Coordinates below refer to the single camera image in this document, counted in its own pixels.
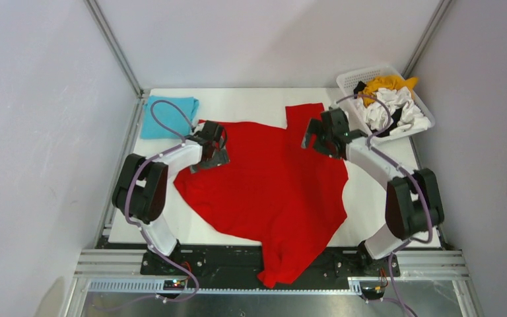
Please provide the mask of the red t-shirt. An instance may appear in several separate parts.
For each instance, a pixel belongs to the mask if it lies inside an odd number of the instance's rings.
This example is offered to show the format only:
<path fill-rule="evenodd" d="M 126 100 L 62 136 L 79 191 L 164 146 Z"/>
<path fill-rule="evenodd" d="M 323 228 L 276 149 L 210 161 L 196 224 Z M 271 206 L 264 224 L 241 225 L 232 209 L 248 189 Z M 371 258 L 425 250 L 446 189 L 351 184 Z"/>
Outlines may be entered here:
<path fill-rule="evenodd" d="M 287 106 L 284 128 L 226 122 L 229 163 L 181 171 L 174 185 L 215 230 L 261 243 L 265 287 L 293 283 L 324 251 L 347 218 L 345 163 L 304 149 L 321 104 Z"/>

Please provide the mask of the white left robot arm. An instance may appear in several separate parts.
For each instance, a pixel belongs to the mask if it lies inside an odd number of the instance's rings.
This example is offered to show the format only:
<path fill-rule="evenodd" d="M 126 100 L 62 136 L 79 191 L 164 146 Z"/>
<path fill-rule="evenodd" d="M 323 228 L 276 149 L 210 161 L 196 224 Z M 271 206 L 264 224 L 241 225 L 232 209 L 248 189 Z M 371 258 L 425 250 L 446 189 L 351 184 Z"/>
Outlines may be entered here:
<path fill-rule="evenodd" d="M 222 124 L 206 121 L 176 146 L 150 158 L 133 153 L 123 162 L 112 205 L 138 228 L 148 248 L 159 254 L 156 266 L 167 275 L 177 273 L 182 266 L 182 257 L 174 252 L 178 239 L 162 215 L 168 181 L 183 170 L 196 173 L 228 164 L 227 141 Z"/>

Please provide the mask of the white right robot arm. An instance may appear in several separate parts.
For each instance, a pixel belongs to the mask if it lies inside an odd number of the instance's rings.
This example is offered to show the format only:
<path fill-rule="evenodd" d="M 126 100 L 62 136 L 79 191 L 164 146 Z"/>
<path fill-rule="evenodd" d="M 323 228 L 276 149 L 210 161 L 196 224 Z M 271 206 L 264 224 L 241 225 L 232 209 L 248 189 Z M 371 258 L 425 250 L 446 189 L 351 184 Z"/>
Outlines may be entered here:
<path fill-rule="evenodd" d="M 357 165 L 386 191 L 385 224 L 358 246 L 357 267 L 375 275 L 383 258 L 412 242 L 432 242 L 434 227 L 444 221 L 436 175 L 431 169 L 409 170 L 372 144 L 372 136 L 351 130 L 340 108 L 324 111 L 307 126 L 302 148 L 313 147 L 333 159 Z"/>

